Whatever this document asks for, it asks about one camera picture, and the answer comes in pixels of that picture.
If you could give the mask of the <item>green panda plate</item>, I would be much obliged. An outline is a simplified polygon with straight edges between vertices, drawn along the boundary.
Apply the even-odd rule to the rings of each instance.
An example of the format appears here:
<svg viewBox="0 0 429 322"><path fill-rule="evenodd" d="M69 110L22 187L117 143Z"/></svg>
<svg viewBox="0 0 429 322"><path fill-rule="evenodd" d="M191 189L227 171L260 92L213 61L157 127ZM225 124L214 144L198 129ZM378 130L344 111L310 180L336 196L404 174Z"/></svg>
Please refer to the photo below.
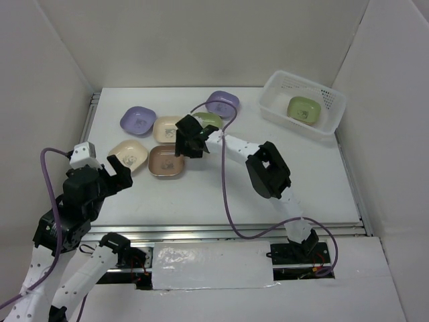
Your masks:
<svg viewBox="0 0 429 322"><path fill-rule="evenodd" d="M301 123L314 125L319 120L321 110L321 105L315 100L292 97L288 104L287 116Z"/></svg>
<svg viewBox="0 0 429 322"><path fill-rule="evenodd" d="M223 120L214 113L210 112L197 112L192 114L193 118L195 118L202 127L206 127L208 125L215 126L219 129L223 127Z"/></svg>

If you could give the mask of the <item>brown panda plate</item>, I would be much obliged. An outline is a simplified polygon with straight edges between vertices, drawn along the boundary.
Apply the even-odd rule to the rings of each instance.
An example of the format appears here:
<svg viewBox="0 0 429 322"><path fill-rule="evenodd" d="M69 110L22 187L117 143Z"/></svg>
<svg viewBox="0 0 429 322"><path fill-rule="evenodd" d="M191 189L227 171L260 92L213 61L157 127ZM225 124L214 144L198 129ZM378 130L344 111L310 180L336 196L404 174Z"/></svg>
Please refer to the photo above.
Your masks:
<svg viewBox="0 0 429 322"><path fill-rule="evenodd" d="M175 145L158 145L149 153L148 169L153 176L178 176L184 165L184 157L175 155Z"/></svg>

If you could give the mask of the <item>cream panda plate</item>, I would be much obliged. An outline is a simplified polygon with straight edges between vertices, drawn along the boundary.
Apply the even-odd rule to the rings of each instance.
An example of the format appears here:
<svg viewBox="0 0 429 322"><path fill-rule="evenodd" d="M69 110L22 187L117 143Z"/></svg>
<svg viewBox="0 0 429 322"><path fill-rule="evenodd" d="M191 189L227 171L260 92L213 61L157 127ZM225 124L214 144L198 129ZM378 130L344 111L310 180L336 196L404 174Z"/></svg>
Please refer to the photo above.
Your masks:
<svg viewBox="0 0 429 322"><path fill-rule="evenodd" d="M137 140L125 140L116 145L107 156L115 155L118 160L128 167L131 172L135 172L148 159L149 152Z"/></svg>
<svg viewBox="0 0 429 322"><path fill-rule="evenodd" d="M174 144L176 142L176 124L180 116L163 116L156 119L153 126L155 141L161 144Z"/></svg>

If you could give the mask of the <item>cream panda plate front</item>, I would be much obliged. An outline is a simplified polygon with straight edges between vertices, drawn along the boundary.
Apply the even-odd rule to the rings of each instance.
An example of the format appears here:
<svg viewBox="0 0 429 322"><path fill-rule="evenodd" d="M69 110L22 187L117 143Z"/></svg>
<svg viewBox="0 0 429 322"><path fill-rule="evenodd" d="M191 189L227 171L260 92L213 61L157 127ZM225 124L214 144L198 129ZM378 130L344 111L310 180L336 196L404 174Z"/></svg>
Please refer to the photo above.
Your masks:
<svg viewBox="0 0 429 322"><path fill-rule="evenodd" d="M137 140L125 140L116 145L107 156L115 155L118 160L128 167L131 172L135 172L148 159L149 152Z"/></svg>

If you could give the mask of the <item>green panda plate front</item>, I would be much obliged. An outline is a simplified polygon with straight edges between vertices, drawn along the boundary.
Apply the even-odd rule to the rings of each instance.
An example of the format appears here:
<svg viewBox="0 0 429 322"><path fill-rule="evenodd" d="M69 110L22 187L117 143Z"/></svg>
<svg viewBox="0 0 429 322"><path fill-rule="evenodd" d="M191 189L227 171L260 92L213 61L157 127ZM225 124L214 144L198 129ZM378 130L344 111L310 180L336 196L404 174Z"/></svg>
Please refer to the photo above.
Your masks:
<svg viewBox="0 0 429 322"><path fill-rule="evenodd" d="M288 104L287 116L301 123L314 125L319 120L321 110L321 105L315 100L292 97Z"/></svg>

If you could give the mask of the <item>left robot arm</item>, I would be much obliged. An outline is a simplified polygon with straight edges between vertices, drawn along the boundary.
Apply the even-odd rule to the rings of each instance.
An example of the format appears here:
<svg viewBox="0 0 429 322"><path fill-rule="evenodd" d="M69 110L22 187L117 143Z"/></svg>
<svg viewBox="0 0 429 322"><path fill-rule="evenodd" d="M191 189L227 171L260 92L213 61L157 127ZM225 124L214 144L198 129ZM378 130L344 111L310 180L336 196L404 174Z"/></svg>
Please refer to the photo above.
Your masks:
<svg viewBox="0 0 429 322"><path fill-rule="evenodd" d="M64 272L98 217L106 198L133 184L131 171L116 156L108 156L115 170L85 164L71 168L63 193L51 196L52 208L36 229L29 269L17 296L1 305L10 307L6 321L69 321L82 312L89 292L113 267L141 268L147 274L147 250L131 246L126 237L109 232L89 254L88 260L66 282Z"/></svg>

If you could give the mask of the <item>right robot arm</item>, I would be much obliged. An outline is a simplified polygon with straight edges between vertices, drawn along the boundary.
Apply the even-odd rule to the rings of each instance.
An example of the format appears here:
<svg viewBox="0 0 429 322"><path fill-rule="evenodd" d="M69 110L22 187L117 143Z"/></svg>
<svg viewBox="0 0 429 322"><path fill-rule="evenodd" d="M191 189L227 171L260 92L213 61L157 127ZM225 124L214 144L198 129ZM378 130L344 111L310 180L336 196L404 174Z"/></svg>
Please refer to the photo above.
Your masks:
<svg viewBox="0 0 429 322"><path fill-rule="evenodd" d="M262 237L283 226L292 245L292 255L298 262L308 262L315 255L319 237L303 217L303 211L292 191L290 169L276 146L271 142L255 144L226 134L213 125L203 127L197 119L186 115L176 123L175 155L188 158L202 158L204 154L221 155L221 184L224 208L228 222L235 234L246 240ZM232 160L246 167L251 186L274 209L285 215L281 223L256 235L243 235L233 223L227 201L226 160Z"/></svg>

